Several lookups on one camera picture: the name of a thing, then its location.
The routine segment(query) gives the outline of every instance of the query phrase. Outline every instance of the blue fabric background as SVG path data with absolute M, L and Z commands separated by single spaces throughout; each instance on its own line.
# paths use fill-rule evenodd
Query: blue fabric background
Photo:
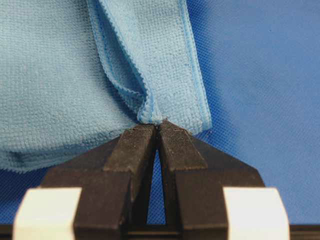
M 320 2 L 188 0 L 213 128 L 198 137 L 256 167 L 292 224 L 320 224 Z M 164 223 L 160 164 L 149 223 Z M 45 169 L 0 171 L 11 223 Z

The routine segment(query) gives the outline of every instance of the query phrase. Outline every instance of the black jaw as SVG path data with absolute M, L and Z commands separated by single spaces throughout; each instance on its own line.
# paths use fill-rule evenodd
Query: black jaw
M 147 215 L 157 149 L 166 225 L 152 226 L 147 225 Z M 40 185 L 82 188 L 73 222 L 77 240 L 226 240 L 226 186 L 265 185 L 255 168 L 169 121 L 158 127 L 147 124 L 126 130 L 120 137 L 51 168 Z M 319 236 L 319 226 L 291 226 L 291 239 Z

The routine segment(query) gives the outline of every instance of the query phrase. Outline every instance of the white pad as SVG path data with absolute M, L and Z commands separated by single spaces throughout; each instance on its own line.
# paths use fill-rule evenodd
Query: white pad
M 228 240 L 289 240 L 288 216 L 276 188 L 224 187 Z
M 29 189 L 14 219 L 13 240 L 74 240 L 81 187 Z

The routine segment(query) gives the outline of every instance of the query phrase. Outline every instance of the light blue towel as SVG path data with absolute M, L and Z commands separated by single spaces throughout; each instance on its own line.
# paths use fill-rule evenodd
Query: light blue towel
M 5 0 L 0 168 L 55 165 L 163 119 L 211 127 L 185 0 Z

